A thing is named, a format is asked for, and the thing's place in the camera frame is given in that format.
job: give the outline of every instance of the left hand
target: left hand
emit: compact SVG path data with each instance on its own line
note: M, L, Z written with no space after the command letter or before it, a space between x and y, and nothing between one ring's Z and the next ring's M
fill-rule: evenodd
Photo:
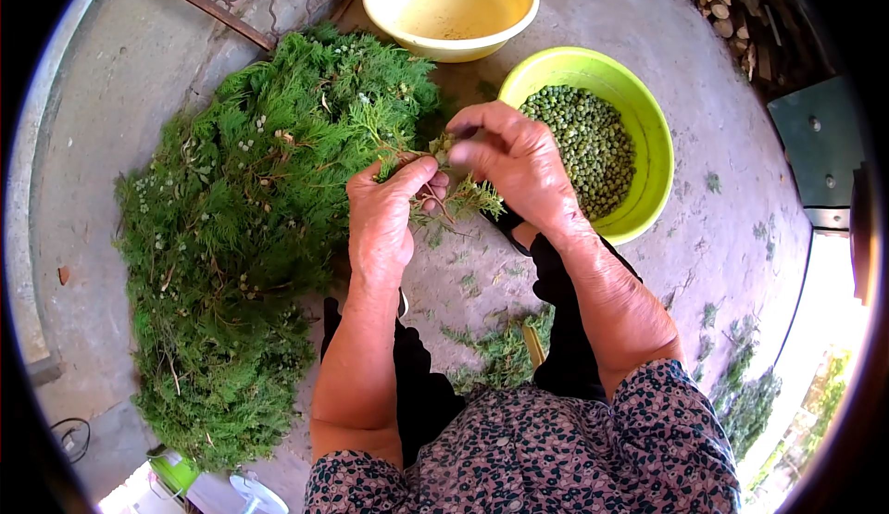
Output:
M427 184L433 193L443 197L447 176L438 173L438 162L433 157L420 157L406 164L382 184L373 180L380 167L377 161L346 184L350 207L349 257L353 276L360 275L369 285L394 290L401 284L405 266L413 257L413 236L407 228L410 199L417 193L428 194ZM424 209L434 205L433 200L428 200Z

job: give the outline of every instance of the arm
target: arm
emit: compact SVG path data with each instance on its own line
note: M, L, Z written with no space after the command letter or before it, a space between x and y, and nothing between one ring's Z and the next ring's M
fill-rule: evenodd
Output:
M423 157L378 184L372 179L380 172L378 162L346 186L352 276L342 320L312 395L313 462L331 452L354 450L402 467L392 333L398 286L413 255L407 229L410 197L434 183L437 169L435 159Z
M536 226L562 256L581 306L584 330L609 397L634 369L682 360L678 331L661 303L601 244L577 204L552 132L502 101L464 108L448 130L461 142L450 161L491 181L510 207Z

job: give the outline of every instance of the hand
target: hand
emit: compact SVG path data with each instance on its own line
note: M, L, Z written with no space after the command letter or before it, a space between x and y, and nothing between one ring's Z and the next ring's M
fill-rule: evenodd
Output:
M349 257L353 276L360 275L370 286L392 290L401 284L405 266L413 256L413 236L407 229L410 199L417 193L428 194L430 189L443 197L447 176L437 174L438 162L433 157L421 157L379 184L373 177L380 167L377 161L346 184L350 207ZM433 200L424 204L425 209L434 206Z
M447 125L461 138L478 128L488 132L486 141L455 144L451 164L465 164L476 180L490 181L513 211L548 238L572 228L589 230L548 126L500 100L464 108Z

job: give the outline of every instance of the stacked wood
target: stacked wood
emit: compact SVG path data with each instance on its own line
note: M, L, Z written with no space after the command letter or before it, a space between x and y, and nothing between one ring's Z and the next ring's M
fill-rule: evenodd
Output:
M799 84L804 79L817 75L819 68L830 70L830 66L813 64L805 36L795 21L795 13L786 0L692 0L701 15L713 26L713 30L726 40L729 52L753 80L770 86L774 93L775 85L784 85L786 78L781 74L781 66L799 63L796 78ZM779 23L784 30L779 31Z

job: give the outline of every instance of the black sandal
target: black sandal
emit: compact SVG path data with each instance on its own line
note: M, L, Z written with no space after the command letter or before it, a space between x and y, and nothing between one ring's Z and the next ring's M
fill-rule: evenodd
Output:
M482 214L484 215L485 219L490 220L491 224L497 227L498 231L503 233L503 235L506 237L506 240L509 240L513 247L518 250L518 253L521 253L525 257L531 257L531 252L528 251L528 248L519 244L516 239L512 237L512 230L515 229L518 225L525 222L525 219L522 219L518 216L518 213L516 213L512 209L509 209L509 206L506 205L506 202L503 202L503 209L504 212L498 215L496 219L493 215L486 211L483 211Z

